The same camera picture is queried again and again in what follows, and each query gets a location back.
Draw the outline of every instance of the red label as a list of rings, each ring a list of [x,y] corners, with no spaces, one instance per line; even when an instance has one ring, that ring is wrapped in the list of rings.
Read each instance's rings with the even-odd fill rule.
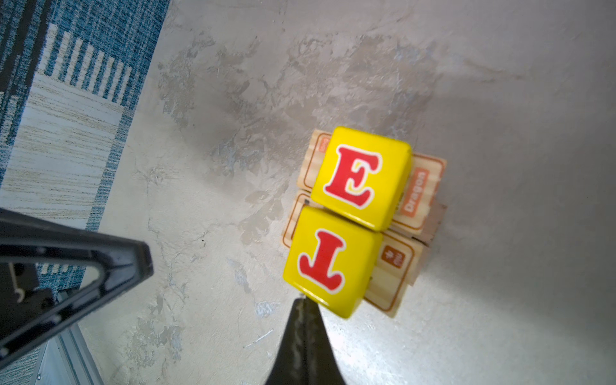
[[[327,145],[330,144],[330,137],[325,136],[322,137],[320,140],[320,143],[318,144],[318,150],[319,152],[325,152],[327,151]]]
[[[404,199],[404,204],[402,205],[402,214],[410,218],[415,216],[429,176],[430,171],[427,169],[415,169],[415,173],[413,173],[411,178],[411,184],[408,187],[406,199]]]
[[[299,255],[299,274],[330,294],[336,294],[344,286],[344,274],[331,270],[338,253],[346,249],[346,242],[338,234],[325,229],[318,229],[314,235],[318,239],[315,257],[311,258],[307,253]]]
[[[383,250],[383,255],[381,255],[381,259],[387,262],[390,265],[396,266],[398,269],[402,267],[404,263],[404,253],[400,250],[396,250],[393,247],[387,245]]]
[[[383,167],[383,157],[378,152],[364,151],[346,144],[336,149],[338,163],[323,191],[330,197],[355,206],[366,208],[375,197],[375,191],[366,187],[368,174],[377,174]]]

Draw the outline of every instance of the toy block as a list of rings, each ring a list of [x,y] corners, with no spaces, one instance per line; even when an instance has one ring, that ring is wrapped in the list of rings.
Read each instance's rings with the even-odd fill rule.
[[[282,234],[282,243],[291,247],[302,209],[325,209],[300,190],[293,201],[293,209]],[[370,274],[370,284],[363,295],[377,309],[393,317],[400,305],[407,285],[412,285],[426,260],[429,248],[414,238],[393,231],[383,232],[383,242]]]
[[[412,155],[405,142],[338,127],[310,196],[371,230],[386,230],[407,184]]]
[[[306,206],[297,220],[283,278],[342,318],[360,304],[383,234]]]
[[[329,132],[315,130],[312,133],[297,181],[299,188],[313,191],[330,140]],[[444,159],[413,153],[413,169],[390,229],[430,244],[447,208],[434,204],[446,167]]]

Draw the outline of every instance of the orange label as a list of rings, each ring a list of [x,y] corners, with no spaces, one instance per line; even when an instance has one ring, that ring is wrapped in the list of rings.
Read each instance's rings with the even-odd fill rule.
[[[396,266],[398,269],[402,267],[404,263],[404,253],[400,250],[396,250],[393,247],[387,245],[383,250],[383,255],[381,255],[381,259],[387,262],[390,265]]]
[[[411,184],[408,186],[407,196],[402,205],[402,214],[410,218],[415,216],[415,213],[417,213],[417,206],[419,205],[429,176],[430,171],[427,169],[421,167],[415,169],[413,177],[411,178]]]
[[[321,142],[318,144],[319,152],[325,153],[327,150],[327,145],[330,144],[330,137],[322,137]]]

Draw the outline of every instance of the black plastic part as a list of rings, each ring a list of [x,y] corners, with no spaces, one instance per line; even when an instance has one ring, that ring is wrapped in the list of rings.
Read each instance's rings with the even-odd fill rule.
[[[90,265],[99,271],[99,277],[52,306],[49,291],[32,287],[38,284],[36,272],[36,281],[32,278],[35,263]],[[32,301],[15,300],[10,269],[20,272],[20,277],[27,274],[19,278],[17,285]],[[18,320],[11,328],[0,328],[0,369],[153,274],[150,249],[144,242],[73,229],[0,209],[0,293],[9,295],[2,302],[6,307],[1,318]]]
[[[318,305],[293,302],[274,367],[265,385],[344,385]]]

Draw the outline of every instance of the letter block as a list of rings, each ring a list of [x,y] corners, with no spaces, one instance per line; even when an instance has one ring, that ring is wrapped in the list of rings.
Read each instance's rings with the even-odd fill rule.
[[[399,140],[338,127],[310,197],[371,230],[386,230],[407,184],[412,155]]]
[[[283,278],[342,318],[349,318],[370,282],[383,235],[325,209],[299,215]]]

